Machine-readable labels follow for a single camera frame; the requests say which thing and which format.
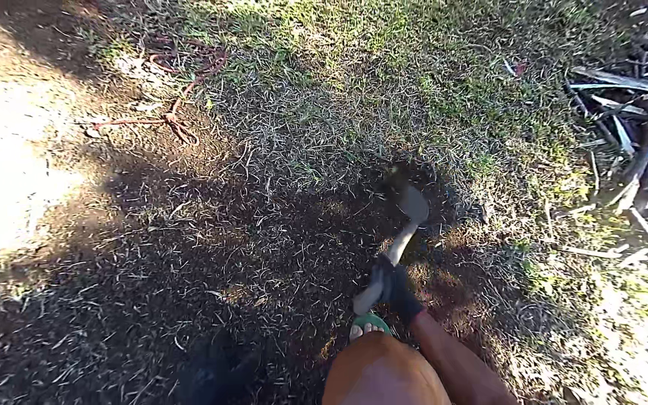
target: flip-flop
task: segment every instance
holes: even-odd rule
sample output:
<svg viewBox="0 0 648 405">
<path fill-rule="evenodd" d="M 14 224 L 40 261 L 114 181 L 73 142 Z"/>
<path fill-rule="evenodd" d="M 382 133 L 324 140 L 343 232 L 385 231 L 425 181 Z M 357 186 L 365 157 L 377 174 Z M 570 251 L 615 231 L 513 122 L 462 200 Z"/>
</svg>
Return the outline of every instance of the flip-flop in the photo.
<svg viewBox="0 0 648 405">
<path fill-rule="evenodd" d="M 351 324 L 360 327 L 362 332 L 365 330 L 365 324 L 372 324 L 374 327 L 383 329 L 383 333 L 392 336 L 392 330 L 389 328 L 389 325 L 384 322 L 384 319 L 381 319 L 371 312 L 367 312 L 362 316 L 357 316 Z"/>
</svg>

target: rope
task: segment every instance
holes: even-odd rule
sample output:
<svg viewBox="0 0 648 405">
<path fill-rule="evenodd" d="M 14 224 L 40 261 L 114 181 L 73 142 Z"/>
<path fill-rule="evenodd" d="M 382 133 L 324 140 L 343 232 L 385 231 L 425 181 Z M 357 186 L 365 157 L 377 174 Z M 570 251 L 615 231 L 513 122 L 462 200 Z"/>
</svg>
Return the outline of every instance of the rope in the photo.
<svg viewBox="0 0 648 405">
<path fill-rule="evenodd" d="M 167 113 L 162 115 L 161 119 L 147 120 L 147 119 L 120 118 L 118 120 L 112 120 L 107 123 L 95 124 L 94 129 L 98 131 L 104 125 L 167 124 L 169 125 L 169 128 L 171 128 L 171 132 L 173 132 L 179 139 L 181 139 L 182 142 L 192 146 L 199 145 L 200 144 L 199 136 L 197 136 L 197 134 L 193 133 L 190 129 L 188 129 L 186 125 L 179 122 L 179 119 L 176 116 L 176 110 L 179 108 L 179 105 L 182 103 L 182 100 L 188 95 L 188 93 L 194 88 L 194 86 L 201 84 L 205 78 L 211 76 L 212 74 L 217 73 L 222 69 L 222 67 L 224 67 L 224 64 L 226 63 L 227 60 L 227 55 L 221 49 L 217 50 L 211 48 L 197 40 L 191 40 L 189 43 L 195 46 L 209 48 L 209 51 L 211 52 L 211 56 L 216 56 L 216 58 L 211 62 L 209 67 L 204 69 L 199 69 L 195 72 L 196 76 L 194 77 L 192 82 L 189 83 L 189 85 L 186 86 L 186 88 L 184 88 L 184 91 L 181 92 L 181 95 L 179 95 L 179 97 L 176 99 L 174 104 L 171 106 L 171 109 Z M 158 59 L 173 58 L 175 56 L 176 56 L 175 54 L 170 52 L 155 53 L 149 57 L 149 62 L 157 65 L 159 69 L 169 73 L 174 73 L 174 74 L 183 73 L 181 70 L 176 70 L 176 69 L 163 66 L 161 63 L 157 61 Z"/>
</svg>

